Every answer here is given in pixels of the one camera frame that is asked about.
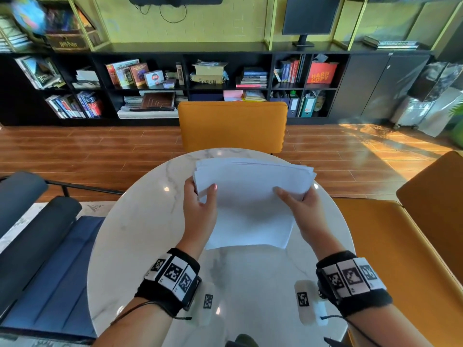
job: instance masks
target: round table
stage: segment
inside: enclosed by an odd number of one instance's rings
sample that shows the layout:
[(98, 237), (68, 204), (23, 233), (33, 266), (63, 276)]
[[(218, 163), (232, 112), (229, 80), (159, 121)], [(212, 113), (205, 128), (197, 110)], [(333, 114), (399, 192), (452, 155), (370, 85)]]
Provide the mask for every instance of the round table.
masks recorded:
[[(183, 184), (193, 174), (195, 162), (220, 157), (287, 163), (262, 152), (217, 148), (174, 158), (132, 185), (103, 222), (90, 258), (87, 291), (97, 335), (133, 298), (148, 268), (181, 239)], [(330, 229), (354, 251), (338, 207), (323, 188), (318, 186), (317, 191)], [(238, 334), (250, 335), (262, 347), (326, 346), (324, 336), (340, 340), (347, 329), (338, 318), (322, 327), (304, 326), (299, 320), (294, 284), (317, 280), (317, 259), (296, 225), (286, 249), (223, 247), (203, 251), (199, 262), (203, 281), (215, 284), (215, 314), (206, 327), (173, 321), (163, 346), (220, 347)], [(329, 302), (326, 307), (328, 314), (337, 314)]]

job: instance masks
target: green plant pot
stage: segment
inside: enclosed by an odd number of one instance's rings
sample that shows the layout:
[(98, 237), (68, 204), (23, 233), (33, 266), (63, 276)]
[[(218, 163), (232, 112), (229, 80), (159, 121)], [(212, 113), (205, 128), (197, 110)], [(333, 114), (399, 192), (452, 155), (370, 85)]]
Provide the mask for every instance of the green plant pot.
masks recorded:
[(463, 119), (452, 129), (451, 138), (456, 145), (463, 148)]

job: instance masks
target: dark cylindrical cushion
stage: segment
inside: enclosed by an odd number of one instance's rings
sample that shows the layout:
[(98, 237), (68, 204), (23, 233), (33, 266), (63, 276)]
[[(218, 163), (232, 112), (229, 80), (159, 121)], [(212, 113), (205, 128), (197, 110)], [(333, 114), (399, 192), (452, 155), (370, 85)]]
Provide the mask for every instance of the dark cylindrical cushion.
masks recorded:
[(16, 172), (0, 183), (0, 237), (47, 189), (40, 176), (27, 172)]
[(0, 253), (0, 314), (57, 249), (81, 209), (73, 198), (53, 198)]

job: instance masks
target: hand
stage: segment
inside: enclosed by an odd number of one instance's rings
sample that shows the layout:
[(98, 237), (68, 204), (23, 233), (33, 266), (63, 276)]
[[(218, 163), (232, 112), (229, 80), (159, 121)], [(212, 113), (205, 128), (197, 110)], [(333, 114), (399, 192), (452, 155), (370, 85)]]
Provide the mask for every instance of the hand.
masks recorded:
[(198, 201), (198, 195), (194, 191), (193, 177), (185, 181), (183, 190), (185, 193), (183, 198), (185, 232), (177, 248), (198, 259), (217, 221), (217, 184), (212, 184), (207, 189), (205, 204)]
[(297, 201), (281, 187), (276, 187), (275, 192), (292, 210), (302, 238), (312, 247), (319, 260), (345, 250), (328, 227), (320, 196), (314, 186), (310, 187), (302, 201)]

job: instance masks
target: paper sheet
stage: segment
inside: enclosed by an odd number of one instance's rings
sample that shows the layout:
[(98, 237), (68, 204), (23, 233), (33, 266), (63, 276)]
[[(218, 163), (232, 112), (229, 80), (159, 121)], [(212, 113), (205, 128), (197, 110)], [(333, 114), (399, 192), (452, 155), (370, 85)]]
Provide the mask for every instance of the paper sheet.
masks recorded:
[(196, 163), (194, 181), (200, 201), (218, 186), (218, 216), (206, 249), (272, 245), (285, 248), (294, 225), (291, 210), (275, 194), (280, 186), (302, 199), (316, 174), (313, 168), (249, 158), (214, 158)]

